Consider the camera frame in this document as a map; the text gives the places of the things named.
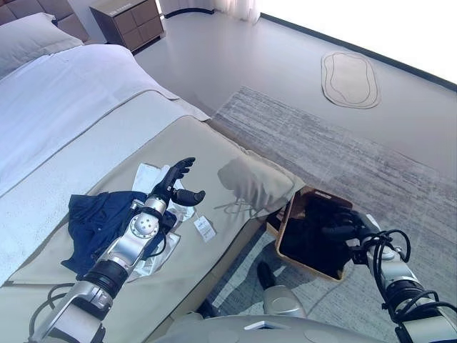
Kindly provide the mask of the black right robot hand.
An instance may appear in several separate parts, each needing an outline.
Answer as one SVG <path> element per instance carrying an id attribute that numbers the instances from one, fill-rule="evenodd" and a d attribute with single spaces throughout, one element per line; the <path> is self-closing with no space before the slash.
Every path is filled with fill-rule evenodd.
<path id="1" fill-rule="evenodd" d="M 340 209 L 333 213 L 321 228 L 322 235 L 333 242 L 357 239 L 362 242 L 378 234 L 381 229 L 368 214 L 352 209 Z"/>

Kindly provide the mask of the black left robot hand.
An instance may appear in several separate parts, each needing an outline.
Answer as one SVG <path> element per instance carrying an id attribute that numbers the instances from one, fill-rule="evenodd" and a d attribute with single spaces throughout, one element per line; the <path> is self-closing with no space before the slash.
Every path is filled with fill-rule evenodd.
<path id="1" fill-rule="evenodd" d="M 185 174 L 190 172 L 190 168 L 195 161 L 195 157 L 187 157 L 176 162 L 170 167 L 164 178 L 154 186 L 148 198 L 156 197 L 163 200 L 166 204 L 172 201 L 174 204 L 184 207 L 194 207 L 200 204 L 206 196 L 204 190 L 196 193 L 186 189 L 174 188 L 176 181 L 183 179 Z"/>

